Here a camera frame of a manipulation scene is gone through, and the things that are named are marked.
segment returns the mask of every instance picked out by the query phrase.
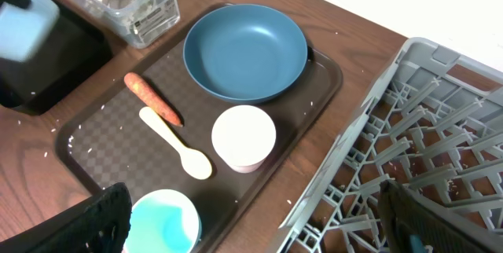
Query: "cyan cup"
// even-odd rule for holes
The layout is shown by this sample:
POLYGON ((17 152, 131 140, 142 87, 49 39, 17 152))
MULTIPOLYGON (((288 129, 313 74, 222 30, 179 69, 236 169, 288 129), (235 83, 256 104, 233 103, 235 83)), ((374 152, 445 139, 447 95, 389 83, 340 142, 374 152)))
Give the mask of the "cyan cup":
POLYGON ((161 189, 134 206, 126 239, 128 253, 188 253, 201 234, 200 218, 187 196, 161 189))

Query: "spoon handle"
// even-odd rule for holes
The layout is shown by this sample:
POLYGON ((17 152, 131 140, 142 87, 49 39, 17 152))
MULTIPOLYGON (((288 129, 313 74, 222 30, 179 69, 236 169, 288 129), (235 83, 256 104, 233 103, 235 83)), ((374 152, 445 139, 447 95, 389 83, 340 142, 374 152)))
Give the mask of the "spoon handle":
POLYGON ((140 110, 140 118, 159 136, 164 138, 180 155, 187 148, 150 107, 144 107, 140 110))

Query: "brown tray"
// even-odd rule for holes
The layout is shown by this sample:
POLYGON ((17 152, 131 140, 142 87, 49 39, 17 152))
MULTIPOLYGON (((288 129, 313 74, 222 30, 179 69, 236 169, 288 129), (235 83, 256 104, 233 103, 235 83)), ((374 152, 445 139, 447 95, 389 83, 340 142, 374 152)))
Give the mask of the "brown tray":
POLYGON ((277 128, 273 151, 253 173, 231 170, 213 149, 211 129, 218 116, 233 104, 200 88, 182 59, 183 41, 189 29, 205 13, 222 6, 225 5, 207 9, 134 69, 176 107, 185 125, 173 131, 189 147, 208 156, 215 170, 209 179, 198 181, 184 172, 176 151, 140 120, 138 112, 144 104, 122 81, 66 123, 56 140, 57 155, 91 193, 115 182, 125 182, 133 203, 157 189, 186 194, 194 202, 203 225, 201 241, 193 252, 216 249, 320 115, 343 79, 333 60, 309 48, 307 67, 296 83, 281 96, 258 105, 277 128))

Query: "container label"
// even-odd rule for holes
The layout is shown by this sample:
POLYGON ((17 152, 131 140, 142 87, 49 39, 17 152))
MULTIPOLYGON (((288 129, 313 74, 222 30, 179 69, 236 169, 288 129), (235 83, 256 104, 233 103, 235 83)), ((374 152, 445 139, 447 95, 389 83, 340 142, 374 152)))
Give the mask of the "container label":
POLYGON ((175 16, 176 1, 167 0, 167 2, 149 13, 149 15, 134 22, 134 33, 138 35, 143 42, 149 42, 150 39, 157 37, 157 35, 153 36, 149 35, 149 33, 175 16))

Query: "dish rack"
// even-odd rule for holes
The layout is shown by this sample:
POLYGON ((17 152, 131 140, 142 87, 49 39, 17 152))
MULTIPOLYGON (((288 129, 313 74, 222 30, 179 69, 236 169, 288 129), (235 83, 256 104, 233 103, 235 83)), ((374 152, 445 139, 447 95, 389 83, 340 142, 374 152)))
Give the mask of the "dish rack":
POLYGON ((502 87, 500 71, 424 38, 407 40, 268 252, 389 251, 377 201, 390 178, 503 234, 502 87))

